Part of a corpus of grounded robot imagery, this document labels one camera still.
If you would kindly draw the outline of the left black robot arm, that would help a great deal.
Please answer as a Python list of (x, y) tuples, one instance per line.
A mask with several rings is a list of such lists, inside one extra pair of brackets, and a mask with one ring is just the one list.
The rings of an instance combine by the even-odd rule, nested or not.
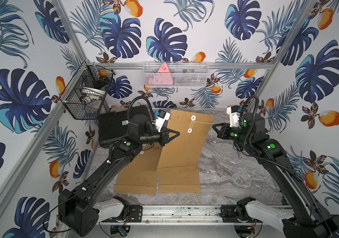
[(170, 119), (170, 113), (159, 110), (154, 115), (154, 121), (142, 114), (130, 119), (127, 135), (110, 147), (100, 167), (73, 190), (60, 193), (58, 218), (80, 237), (88, 235), (104, 220), (124, 222), (128, 218), (129, 204), (125, 200), (117, 197), (98, 202), (101, 192), (143, 151), (145, 144), (165, 146), (180, 135), (163, 126)]

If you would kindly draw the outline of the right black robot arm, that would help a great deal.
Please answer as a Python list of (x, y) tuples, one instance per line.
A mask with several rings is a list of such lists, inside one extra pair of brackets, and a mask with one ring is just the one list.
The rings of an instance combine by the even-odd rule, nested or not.
[(293, 169), (278, 141), (271, 139), (265, 119), (254, 113), (240, 116), (239, 126), (228, 123), (212, 126), (218, 138), (231, 140), (269, 172), (291, 210), (281, 211), (247, 199), (245, 213), (281, 231), (287, 238), (332, 238), (339, 231), (339, 215), (332, 215), (314, 197), (304, 180)]

